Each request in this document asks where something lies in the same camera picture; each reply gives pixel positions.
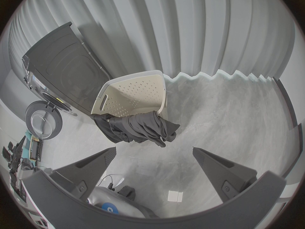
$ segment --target washing machine door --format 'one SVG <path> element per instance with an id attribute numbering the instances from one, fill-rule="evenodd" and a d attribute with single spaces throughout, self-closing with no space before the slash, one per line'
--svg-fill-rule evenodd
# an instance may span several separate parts
<path id="1" fill-rule="evenodd" d="M 57 136 L 63 127 L 57 107 L 47 101 L 31 103 L 25 112 L 25 123 L 34 136 L 45 140 Z"/>

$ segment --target concrete floor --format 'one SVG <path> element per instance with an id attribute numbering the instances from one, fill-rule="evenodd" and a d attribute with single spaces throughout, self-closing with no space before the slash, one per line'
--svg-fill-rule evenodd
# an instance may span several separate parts
<path id="1" fill-rule="evenodd" d="M 116 190 L 134 187 L 137 203 L 160 217 L 173 217 L 222 203 L 193 157 L 193 147 L 253 168 L 257 177 L 267 170 L 282 175 L 298 155 L 298 132 L 273 79 L 219 70 L 213 77 L 165 76 L 165 82 L 169 120 L 181 125 L 166 148 L 150 141 L 114 144 L 94 123 L 62 113 L 62 131 L 44 142 L 40 165 L 55 169 L 116 146 L 106 170 L 114 174 L 114 186 L 124 178 Z M 101 186 L 110 181 L 107 177 Z M 181 202 L 171 201 L 177 192 Z"/>

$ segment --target blue logo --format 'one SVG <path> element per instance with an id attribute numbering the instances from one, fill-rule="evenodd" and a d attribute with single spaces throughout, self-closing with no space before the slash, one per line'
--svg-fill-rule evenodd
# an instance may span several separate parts
<path id="1" fill-rule="evenodd" d="M 110 213 L 119 214 L 119 211 L 117 210 L 116 206 L 112 203 L 104 203 L 102 205 L 102 210 L 108 211 Z"/>

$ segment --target gray cloth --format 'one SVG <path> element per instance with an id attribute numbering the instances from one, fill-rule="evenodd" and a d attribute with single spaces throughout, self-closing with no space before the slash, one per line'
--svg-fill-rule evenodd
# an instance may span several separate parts
<path id="1" fill-rule="evenodd" d="M 111 131 L 121 140 L 143 142 L 151 140 L 160 147 L 163 141 L 172 142 L 176 138 L 176 130 L 180 127 L 158 116 L 156 111 L 126 117 L 114 117 L 109 120 Z"/>

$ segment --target label sticker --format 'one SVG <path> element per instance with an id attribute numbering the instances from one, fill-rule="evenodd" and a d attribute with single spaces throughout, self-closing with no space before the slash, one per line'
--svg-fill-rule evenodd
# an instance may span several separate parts
<path id="1" fill-rule="evenodd" d="M 47 88 L 44 84 L 41 83 L 40 80 L 38 80 L 38 79 L 36 78 L 36 76 L 33 75 L 32 78 L 33 78 L 34 81 L 36 81 L 36 82 L 38 83 L 38 85 L 41 86 L 43 89 L 46 89 L 46 88 Z"/>
<path id="2" fill-rule="evenodd" d="M 63 104 L 63 101 L 61 101 L 58 97 L 56 98 L 58 101 L 60 101 Z"/>
<path id="3" fill-rule="evenodd" d="M 117 210 L 116 206 L 112 203 L 104 203 L 102 205 L 102 210 L 105 210 L 110 213 L 119 214 L 119 211 Z"/>

